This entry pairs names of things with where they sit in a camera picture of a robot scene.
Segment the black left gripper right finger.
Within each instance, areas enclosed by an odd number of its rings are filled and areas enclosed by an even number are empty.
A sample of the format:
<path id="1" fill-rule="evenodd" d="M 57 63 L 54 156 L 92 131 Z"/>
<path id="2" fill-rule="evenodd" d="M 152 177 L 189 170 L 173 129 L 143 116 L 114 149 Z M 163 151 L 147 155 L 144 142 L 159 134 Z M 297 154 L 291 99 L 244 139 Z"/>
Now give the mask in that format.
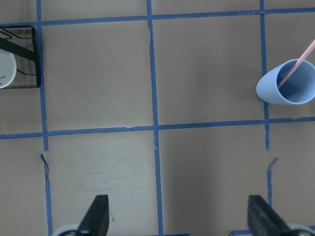
<path id="1" fill-rule="evenodd" d="M 288 236 L 289 226 L 260 195 L 249 195 L 247 224 L 253 236 Z"/>

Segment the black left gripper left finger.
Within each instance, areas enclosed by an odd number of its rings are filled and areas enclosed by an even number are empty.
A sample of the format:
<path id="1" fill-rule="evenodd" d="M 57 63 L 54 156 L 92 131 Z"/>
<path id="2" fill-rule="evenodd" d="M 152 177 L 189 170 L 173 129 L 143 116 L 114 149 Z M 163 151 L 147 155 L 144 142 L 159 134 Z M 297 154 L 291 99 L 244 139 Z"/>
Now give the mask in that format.
<path id="1" fill-rule="evenodd" d="M 78 236 L 106 236 L 109 229 L 108 195 L 97 195 L 77 229 Z"/>

